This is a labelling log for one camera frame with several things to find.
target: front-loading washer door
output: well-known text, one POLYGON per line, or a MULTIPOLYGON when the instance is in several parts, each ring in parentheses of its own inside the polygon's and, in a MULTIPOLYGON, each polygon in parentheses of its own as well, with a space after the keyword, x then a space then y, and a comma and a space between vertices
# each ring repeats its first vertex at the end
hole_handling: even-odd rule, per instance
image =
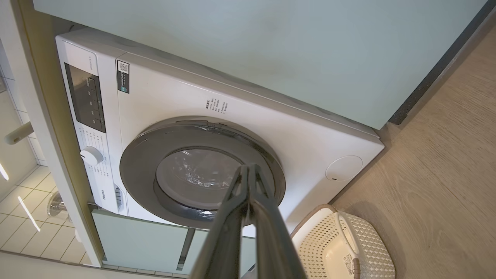
POLYGON ((219 123, 156 123, 124 150, 120 172, 126 190, 149 212, 179 225, 209 229, 234 172, 250 163, 260 166, 281 203, 286 185, 274 151, 248 131, 219 123))

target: white washing machine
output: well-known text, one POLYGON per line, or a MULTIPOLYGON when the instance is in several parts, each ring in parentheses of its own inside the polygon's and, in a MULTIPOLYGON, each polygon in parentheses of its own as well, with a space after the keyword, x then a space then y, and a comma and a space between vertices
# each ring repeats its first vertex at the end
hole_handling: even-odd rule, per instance
POLYGON ((111 34, 57 48, 95 202, 117 214, 208 229, 234 171, 257 163, 290 232, 384 147, 369 127, 111 34))

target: black baseboard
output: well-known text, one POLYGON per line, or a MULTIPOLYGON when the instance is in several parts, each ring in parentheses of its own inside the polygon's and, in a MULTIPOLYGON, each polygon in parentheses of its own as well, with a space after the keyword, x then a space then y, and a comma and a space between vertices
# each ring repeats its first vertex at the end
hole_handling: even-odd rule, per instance
POLYGON ((422 82, 415 88, 412 94, 406 99, 406 101, 400 106, 400 108, 391 116, 389 122, 399 125, 407 117, 410 110, 415 106, 415 104, 420 100, 424 93, 430 88, 430 86, 438 79, 441 73, 446 69, 446 67, 451 63, 451 61, 460 52, 463 46, 469 41, 476 30, 481 26, 481 24, 486 20, 490 12, 496 6, 496 0, 488 0, 486 4, 481 8, 477 15, 472 19, 472 21, 467 25, 465 30, 460 34, 460 36, 455 40, 451 47, 446 51, 446 53, 437 62, 434 68, 427 74, 427 76, 422 80, 422 82))

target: light brown floor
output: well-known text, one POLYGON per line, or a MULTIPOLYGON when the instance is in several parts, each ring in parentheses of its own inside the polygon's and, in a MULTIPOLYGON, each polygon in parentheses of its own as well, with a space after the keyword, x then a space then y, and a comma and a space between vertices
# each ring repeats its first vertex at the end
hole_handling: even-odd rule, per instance
POLYGON ((496 278, 496 28, 333 204, 371 222, 396 278, 496 278))

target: laundry basket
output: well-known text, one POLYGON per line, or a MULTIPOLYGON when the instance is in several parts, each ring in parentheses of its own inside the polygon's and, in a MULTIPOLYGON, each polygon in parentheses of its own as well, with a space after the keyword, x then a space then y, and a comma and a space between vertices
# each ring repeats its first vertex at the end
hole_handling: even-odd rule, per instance
POLYGON ((308 278, 395 277, 391 257, 372 225, 331 205, 312 210, 291 238, 308 278))

